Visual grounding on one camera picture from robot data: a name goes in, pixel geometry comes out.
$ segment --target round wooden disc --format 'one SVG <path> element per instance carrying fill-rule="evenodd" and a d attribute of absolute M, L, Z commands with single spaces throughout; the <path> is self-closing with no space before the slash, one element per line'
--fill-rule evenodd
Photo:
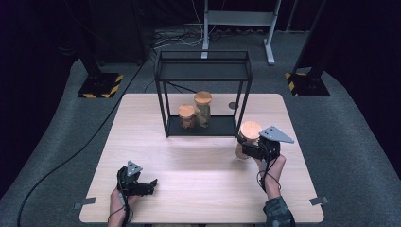
<path fill-rule="evenodd" d="M 178 114 L 182 117 L 189 117 L 195 113 L 195 108 L 192 105 L 185 104 L 179 107 Z"/>
<path fill-rule="evenodd" d="M 195 94 L 194 99 L 198 104 L 207 104 L 212 100 L 212 95 L 208 92 L 201 91 Z"/>
<path fill-rule="evenodd" d="M 241 125 L 240 130 L 245 138 L 253 140 L 259 138 L 262 127 L 255 121 L 246 121 Z"/>

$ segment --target human hand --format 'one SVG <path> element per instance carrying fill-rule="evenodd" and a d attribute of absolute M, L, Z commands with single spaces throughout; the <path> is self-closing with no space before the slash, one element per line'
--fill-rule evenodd
<path fill-rule="evenodd" d="M 259 167 L 260 175 L 264 176 L 265 175 L 264 172 L 266 171 L 266 169 L 262 167 L 262 161 L 258 159 L 254 160 L 256 161 L 256 164 Z M 269 199 L 281 196 L 279 180 L 285 163 L 286 163 L 286 157 L 283 155 L 278 156 L 275 161 L 273 160 L 269 162 L 269 168 L 268 168 L 269 171 L 265 176 L 265 185 L 264 185 L 266 189 L 266 194 L 268 195 Z"/>
<path fill-rule="evenodd" d="M 128 197 L 128 205 L 130 209 L 132 209 L 136 200 L 138 200 L 140 196 L 129 196 Z M 110 195 L 110 216 L 108 221 L 109 227 L 121 227 L 124 222 L 124 217 L 126 216 L 126 211 L 124 205 L 120 200 L 120 191 L 115 188 Z"/>

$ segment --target jar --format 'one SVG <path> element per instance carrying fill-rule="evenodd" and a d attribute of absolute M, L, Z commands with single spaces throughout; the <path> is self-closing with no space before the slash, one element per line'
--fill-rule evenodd
<path fill-rule="evenodd" d="M 184 104 L 180 106 L 178 115 L 181 118 L 181 127 L 184 129 L 195 127 L 195 108 L 192 105 Z"/>
<path fill-rule="evenodd" d="M 262 127 L 255 121 L 246 121 L 242 123 L 239 128 L 239 136 L 242 136 L 248 143 L 257 145 L 259 139 L 259 132 L 262 131 Z M 235 150 L 236 157 L 238 159 L 248 159 L 249 156 L 242 153 L 242 145 L 237 143 Z"/>
<path fill-rule="evenodd" d="M 212 95 L 201 91 L 195 94 L 194 99 L 197 111 L 197 123 L 199 126 L 207 128 L 210 122 L 210 102 L 212 101 Z"/>

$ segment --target gray carpet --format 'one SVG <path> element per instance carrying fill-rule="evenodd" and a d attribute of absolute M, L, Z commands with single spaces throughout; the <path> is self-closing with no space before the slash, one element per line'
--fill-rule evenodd
<path fill-rule="evenodd" d="M 284 74 L 292 71 L 306 36 L 307 33 L 276 32 L 272 42 L 274 66 L 267 64 L 262 45 L 264 36 L 258 33 L 222 38 L 211 42 L 210 49 L 249 49 L 254 68 L 251 93 L 283 96 L 316 192 L 330 200 L 323 205 L 324 221 L 318 226 L 397 226 L 401 223 L 401 183 L 347 91 L 324 73 L 323 81 L 331 96 L 294 97 L 290 93 Z M 200 49 L 201 45 L 165 48 Z M 124 75 L 116 96 L 104 99 L 78 98 L 87 74 L 81 62 L 75 62 L 47 132 L 0 201 L 0 226 L 16 226 L 28 191 L 77 153 L 33 191 L 21 215 L 21 225 L 87 225 L 79 221 L 80 211 L 73 209 L 73 205 L 86 197 L 113 123 L 116 111 L 113 107 L 125 91 L 145 92 L 154 78 L 152 60 L 153 53 L 142 67 L 130 63 L 109 63 L 101 67 L 102 72 Z M 193 90 L 200 88 L 191 83 L 180 85 Z M 218 83 L 209 84 L 208 90 L 233 92 L 230 86 Z M 147 93 L 155 92 L 155 85 L 151 83 Z"/>

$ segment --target yellow and black hazard stripe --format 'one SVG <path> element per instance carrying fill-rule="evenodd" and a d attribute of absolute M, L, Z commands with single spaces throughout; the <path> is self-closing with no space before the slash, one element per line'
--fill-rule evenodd
<path fill-rule="evenodd" d="M 111 87 L 110 91 L 107 92 L 101 92 L 101 93 L 97 93 L 97 92 L 87 92 L 87 93 L 79 93 L 79 97 L 87 97 L 87 98 L 109 98 L 109 97 L 114 97 L 115 93 L 117 92 L 121 80 L 123 79 L 122 75 L 119 75 L 116 79 L 115 82 L 113 84 L 113 86 Z"/>

